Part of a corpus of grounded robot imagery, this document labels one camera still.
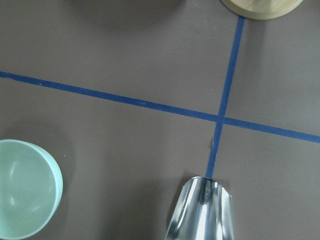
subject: mint green bowl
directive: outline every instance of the mint green bowl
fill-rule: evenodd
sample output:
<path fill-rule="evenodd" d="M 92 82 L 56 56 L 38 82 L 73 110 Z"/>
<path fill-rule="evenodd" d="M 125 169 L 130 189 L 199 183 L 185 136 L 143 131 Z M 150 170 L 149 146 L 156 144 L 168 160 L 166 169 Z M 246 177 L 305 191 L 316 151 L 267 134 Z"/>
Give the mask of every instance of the mint green bowl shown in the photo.
<path fill-rule="evenodd" d="M 41 147 L 0 140 L 0 239 L 39 232 L 55 213 L 63 190 L 57 162 Z"/>

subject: silver cup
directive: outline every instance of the silver cup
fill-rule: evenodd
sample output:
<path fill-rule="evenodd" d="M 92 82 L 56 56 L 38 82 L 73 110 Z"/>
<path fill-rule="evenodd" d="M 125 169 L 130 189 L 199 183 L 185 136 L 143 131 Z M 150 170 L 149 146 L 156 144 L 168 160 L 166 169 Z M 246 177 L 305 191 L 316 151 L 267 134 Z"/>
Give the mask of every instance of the silver cup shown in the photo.
<path fill-rule="evenodd" d="M 232 196 L 208 177 L 183 186 L 164 240 L 234 240 Z"/>

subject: bowl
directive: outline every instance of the bowl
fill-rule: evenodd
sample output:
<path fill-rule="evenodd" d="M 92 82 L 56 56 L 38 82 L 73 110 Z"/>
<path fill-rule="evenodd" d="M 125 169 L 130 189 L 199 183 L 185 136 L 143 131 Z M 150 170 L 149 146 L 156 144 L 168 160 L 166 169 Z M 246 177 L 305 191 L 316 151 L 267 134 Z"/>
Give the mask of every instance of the bowl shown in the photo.
<path fill-rule="evenodd" d="M 0 140 L 0 239 L 39 232 L 55 213 L 63 179 L 55 159 L 29 142 Z"/>

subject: blue tape strip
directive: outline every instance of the blue tape strip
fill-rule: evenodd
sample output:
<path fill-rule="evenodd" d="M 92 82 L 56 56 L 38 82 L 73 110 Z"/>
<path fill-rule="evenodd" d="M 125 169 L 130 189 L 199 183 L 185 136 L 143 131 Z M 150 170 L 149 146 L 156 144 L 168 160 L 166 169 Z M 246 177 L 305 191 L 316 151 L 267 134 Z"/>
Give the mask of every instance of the blue tape strip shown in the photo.
<path fill-rule="evenodd" d="M 229 65 L 228 65 L 228 69 L 225 77 L 225 83 L 224 83 L 221 102 L 220 102 L 219 114 L 216 120 L 216 126 L 215 126 L 214 136 L 213 136 L 213 146 L 210 151 L 208 165 L 206 168 L 205 176 L 208 178 L 211 178 L 214 173 L 216 157 L 217 157 L 219 142 L 221 138 L 221 132 L 222 132 L 222 128 L 225 121 L 226 110 L 227 110 L 232 80 L 234 78 L 244 24 L 245 24 L 245 18 L 242 16 L 239 16 L 236 24 L 236 28 L 235 28 L 235 34 L 234 34 L 233 45 L 232 45 L 230 59 L 229 59 Z"/>
<path fill-rule="evenodd" d="M 320 144 L 320 136 L 317 136 L 317 135 L 277 128 L 273 126 L 267 126 L 267 125 L 253 123 L 249 121 L 237 120 L 229 117 L 226 117 L 224 119 L 224 123 L 227 125 L 232 125 L 240 128 L 251 129 L 251 130 L 256 130 L 264 133 L 275 134 L 275 135 L 280 135 L 280 136 L 285 136 L 293 139 L 299 139 L 299 140 Z"/>
<path fill-rule="evenodd" d="M 213 114 L 209 114 L 209 113 L 189 110 L 189 109 L 185 109 L 185 108 L 181 108 L 181 107 L 164 105 L 164 104 L 155 103 L 155 102 L 151 102 L 151 101 L 144 101 L 144 100 L 140 100 L 140 99 L 136 99 L 136 98 L 115 95 L 115 94 L 111 94 L 111 93 L 107 93 L 107 92 L 91 90 L 91 89 L 87 89 L 87 88 L 67 85 L 67 84 L 53 82 L 53 81 L 41 80 L 41 79 L 28 77 L 28 76 L 21 76 L 21 75 L 16 75 L 16 74 L 0 71 L 0 78 L 10 78 L 10 79 L 13 79 L 13 80 L 16 80 L 19 82 L 23 82 L 23 83 L 43 86 L 43 87 L 52 88 L 52 89 L 58 89 L 58 90 L 67 91 L 67 92 L 71 92 L 71 93 L 91 96 L 91 97 L 100 98 L 100 99 L 111 100 L 114 102 L 135 105 L 135 106 L 139 106 L 139 107 L 159 110 L 159 111 L 173 113 L 173 114 L 184 115 L 184 116 L 208 120 L 208 121 L 212 121 L 212 122 L 217 121 L 217 116 L 213 115 Z"/>

